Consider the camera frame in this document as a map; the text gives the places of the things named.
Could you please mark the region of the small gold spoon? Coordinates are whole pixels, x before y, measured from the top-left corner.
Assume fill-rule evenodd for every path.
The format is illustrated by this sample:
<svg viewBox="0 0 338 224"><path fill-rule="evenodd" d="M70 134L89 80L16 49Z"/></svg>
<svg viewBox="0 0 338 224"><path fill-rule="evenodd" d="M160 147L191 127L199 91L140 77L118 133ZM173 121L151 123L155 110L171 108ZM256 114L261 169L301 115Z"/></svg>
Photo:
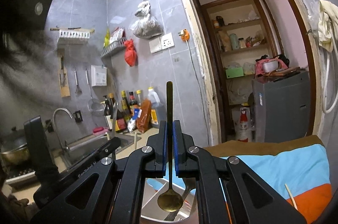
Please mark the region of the small gold spoon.
<svg viewBox="0 0 338 224"><path fill-rule="evenodd" d="M165 202L165 195L170 194L170 190L174 190L172 187L172 156L173 156L173 83L168 81L166 83L166 96L167 96L167 159L168 159L168 190L160 194L158 197L159 207L168 212Z"/></svg>

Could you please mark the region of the dark sauce bottle yellow cap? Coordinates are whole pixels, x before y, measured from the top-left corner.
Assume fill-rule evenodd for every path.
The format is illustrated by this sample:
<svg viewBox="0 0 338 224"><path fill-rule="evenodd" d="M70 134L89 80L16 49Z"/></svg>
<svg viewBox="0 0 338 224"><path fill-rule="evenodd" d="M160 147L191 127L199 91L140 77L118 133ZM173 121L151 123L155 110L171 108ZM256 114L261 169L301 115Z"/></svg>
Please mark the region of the dark sauce bottle yellow cap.
<svg viewBox="0 0 338 224"><path fill-rule="evenodd" d="M132 118L132 113L131 113L131 110L128 104L127 95L126 95L125 90L121 91L121 97L122 97L121 106L124 112L124 120L126 121L126 123L128 123L130 119Z"/></svg>

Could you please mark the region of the steel sink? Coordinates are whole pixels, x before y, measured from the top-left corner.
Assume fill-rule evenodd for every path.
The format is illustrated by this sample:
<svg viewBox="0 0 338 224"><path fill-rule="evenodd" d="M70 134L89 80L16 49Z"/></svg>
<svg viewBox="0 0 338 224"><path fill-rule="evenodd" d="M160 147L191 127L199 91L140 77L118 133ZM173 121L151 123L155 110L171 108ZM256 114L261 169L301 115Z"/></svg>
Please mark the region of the steel sink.
<svg viewBox="0 0 338 224"><path fill-rule="evenodd" d="M115 150L116 155L134 145L134 134L117 133L115 134L115 137L120 139L120 146ZM79 141L69 144L61 158L66 168L69 168L106 142L108 142L107 133L98 136L91 135L84 137Z"/></svg>

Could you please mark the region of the green box on shelf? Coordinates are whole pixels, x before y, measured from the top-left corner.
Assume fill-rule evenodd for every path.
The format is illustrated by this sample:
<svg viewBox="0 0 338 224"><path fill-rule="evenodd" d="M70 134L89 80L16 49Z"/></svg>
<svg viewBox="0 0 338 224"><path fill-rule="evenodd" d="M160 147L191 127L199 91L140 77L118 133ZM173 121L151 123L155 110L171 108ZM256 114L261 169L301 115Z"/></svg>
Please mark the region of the green box on shelf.
<svg viewBox="0 0 338 224"><path fill-rule="evenodd" d="M244 70L242 67L227 68L225 70L225 73L227 79L239 78L244 76Z"/></svg>

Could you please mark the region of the red plastic bag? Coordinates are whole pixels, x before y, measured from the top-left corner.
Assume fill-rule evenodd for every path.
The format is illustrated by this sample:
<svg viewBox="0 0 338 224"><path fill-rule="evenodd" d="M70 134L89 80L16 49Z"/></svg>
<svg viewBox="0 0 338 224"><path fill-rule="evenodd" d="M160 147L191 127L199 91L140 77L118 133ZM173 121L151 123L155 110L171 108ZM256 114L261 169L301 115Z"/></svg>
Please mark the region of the red plastic bag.
<svg viewBox="0 0 338 224"><path fill-rule="evenodd" d="M136 64L136 60L138 57L134 47L134 40L130 39L125 41L124 46L125 46L124 59L130 67L133 67Z"/></svg>

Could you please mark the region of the gripper body of left gripper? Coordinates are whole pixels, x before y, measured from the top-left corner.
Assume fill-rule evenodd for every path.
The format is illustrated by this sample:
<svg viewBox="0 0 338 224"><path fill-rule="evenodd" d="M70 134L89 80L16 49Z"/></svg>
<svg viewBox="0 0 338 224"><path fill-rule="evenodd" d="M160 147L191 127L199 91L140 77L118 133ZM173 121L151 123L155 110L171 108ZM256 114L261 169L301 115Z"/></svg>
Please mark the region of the gripper body of left gripper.
<svg viewBox="0 0 338 224"><path fill-rule="evenodd" d="M103 158L113 154L121 144L120 139L114 137L70 168L59 172L48 145L41 117L37 116L26 121L24 132L33 170L40 183L40 187L33 194L34 202L39 209L45 207L72 183L88 173Z"/></svg>

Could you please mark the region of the steel faucet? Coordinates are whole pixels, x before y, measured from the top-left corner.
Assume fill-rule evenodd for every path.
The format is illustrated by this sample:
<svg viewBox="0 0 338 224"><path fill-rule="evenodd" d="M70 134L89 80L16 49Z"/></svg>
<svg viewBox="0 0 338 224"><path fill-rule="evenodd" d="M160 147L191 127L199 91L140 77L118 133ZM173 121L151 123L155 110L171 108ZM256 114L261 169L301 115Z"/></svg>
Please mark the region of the steel faucet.
<svg viewBox="0 0 338 224"><path fill-rule="evenodd" d="M66 108L55 109L52 125L63 154L69 150L69 144L75 140L75 120L73 114Z"/></svg>

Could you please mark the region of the grey cabinet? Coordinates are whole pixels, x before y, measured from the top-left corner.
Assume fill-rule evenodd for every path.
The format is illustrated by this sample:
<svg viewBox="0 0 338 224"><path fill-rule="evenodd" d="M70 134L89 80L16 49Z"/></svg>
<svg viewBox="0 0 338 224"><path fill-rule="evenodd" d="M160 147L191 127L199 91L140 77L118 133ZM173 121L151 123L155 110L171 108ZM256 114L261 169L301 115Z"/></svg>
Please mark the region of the grey cabinet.
<svg viewBox="0 0 338 224"><path fill-rule="evenodd" d="M281 143L307 134L311 108L307 71L255 78L252 87L256 142Z"/></svg>

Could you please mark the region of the light blue cloth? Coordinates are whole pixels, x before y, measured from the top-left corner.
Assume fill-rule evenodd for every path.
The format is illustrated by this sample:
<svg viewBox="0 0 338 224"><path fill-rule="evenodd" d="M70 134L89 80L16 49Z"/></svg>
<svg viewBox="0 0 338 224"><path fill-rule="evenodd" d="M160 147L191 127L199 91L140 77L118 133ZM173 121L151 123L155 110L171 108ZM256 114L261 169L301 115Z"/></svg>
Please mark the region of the light blue cloth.
<svg viewBox="0 0 338 224"><path fill-rule="evenodd" d="M278 155L240 155L253 171L286 200L329 203L332 199L329 162L320 144Z"/></svg>

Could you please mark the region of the orange cloth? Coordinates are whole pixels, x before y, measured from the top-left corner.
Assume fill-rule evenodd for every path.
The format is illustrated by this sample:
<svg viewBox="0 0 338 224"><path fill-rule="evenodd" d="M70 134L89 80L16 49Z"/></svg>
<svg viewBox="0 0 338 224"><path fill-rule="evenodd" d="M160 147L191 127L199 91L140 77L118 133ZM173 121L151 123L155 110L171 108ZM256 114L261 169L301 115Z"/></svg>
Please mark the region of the orange cloth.
<svg viewBox="0 0 338 224"><path fill-rule="evenodd" d="M249 216L249 222L255 219L259 223L263 221L277 223L279 219L291 223L291 220L305 219L312 223L321 215L327 204L322 202L309 202L301 199L296 202L298 211L293 207L289 199L285 199L268 183L259 184L250 179L227 198L228 205L232 205L241 217Z"/></svg>

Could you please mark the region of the metal pot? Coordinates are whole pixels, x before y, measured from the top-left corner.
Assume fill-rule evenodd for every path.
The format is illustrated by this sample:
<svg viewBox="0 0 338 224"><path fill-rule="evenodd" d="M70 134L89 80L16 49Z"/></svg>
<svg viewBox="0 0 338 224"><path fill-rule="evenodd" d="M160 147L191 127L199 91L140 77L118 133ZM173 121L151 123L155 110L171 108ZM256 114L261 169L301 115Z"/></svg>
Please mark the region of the metal pot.
<svg viewBox="0 0 338 224"><path fill-rule="evenodd" d="M1 158L6 165L14 166L30 159L25 131L12 131L1 137Z"/></svg>

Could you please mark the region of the white rubber gloves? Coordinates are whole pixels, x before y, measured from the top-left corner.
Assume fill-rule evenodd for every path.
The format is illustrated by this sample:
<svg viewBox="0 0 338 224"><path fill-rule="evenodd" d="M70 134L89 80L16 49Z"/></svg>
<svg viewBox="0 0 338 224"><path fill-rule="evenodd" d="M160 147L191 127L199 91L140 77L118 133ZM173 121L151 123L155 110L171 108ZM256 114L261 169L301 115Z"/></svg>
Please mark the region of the white rubber gloves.
<svg viewBox="0 0 338 224"><path fill-rule="evenodd" d="M332 52L337 36L337 5L327 0L319 0L318 35L319 45Z"/></svg>

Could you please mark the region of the white wall socket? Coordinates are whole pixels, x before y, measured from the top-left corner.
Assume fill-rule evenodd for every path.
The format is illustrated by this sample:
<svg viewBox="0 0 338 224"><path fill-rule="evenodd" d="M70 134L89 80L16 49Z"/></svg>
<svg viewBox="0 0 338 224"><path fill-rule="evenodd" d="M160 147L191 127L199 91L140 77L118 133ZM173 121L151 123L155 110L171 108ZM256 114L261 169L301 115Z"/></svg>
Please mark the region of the white wall socket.
<svg viewBox="0 0 338 224"><path fill-rule="evenodd" d="M161 37L149 41L150 53L152 54L165 49L169 49L174 46L175 44L172 33L168 33L166 35L163 35Z"/></svg>

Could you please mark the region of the clear bag on wall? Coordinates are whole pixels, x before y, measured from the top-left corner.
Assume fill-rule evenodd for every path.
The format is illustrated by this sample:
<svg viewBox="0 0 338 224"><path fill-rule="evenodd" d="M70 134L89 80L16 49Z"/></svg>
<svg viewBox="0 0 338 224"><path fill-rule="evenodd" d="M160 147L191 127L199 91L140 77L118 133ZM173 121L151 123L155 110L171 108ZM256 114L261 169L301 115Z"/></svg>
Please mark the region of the clear bag on wall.
<svg viewBox="0 0 338 224"><path fill-rule="evenodd" d="M162 26L151 14L151 4L148 0L139 3L134 15L137 20L129 28L137 38L152 39L162 35Z"/></svg>

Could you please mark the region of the white wall rack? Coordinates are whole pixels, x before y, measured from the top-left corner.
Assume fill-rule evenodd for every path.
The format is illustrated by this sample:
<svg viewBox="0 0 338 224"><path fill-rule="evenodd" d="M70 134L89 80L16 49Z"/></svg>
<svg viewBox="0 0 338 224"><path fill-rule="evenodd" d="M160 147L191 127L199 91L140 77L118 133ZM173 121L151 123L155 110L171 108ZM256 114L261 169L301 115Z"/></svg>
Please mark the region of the white wall rack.
<svg viewBox="0 0 338 224"><path fill-rule="evenodd" d="M50 28L50 31L58 31L60 38L67 39L89 39L90 35L95 32L94 29L75 28Z"/></svg>

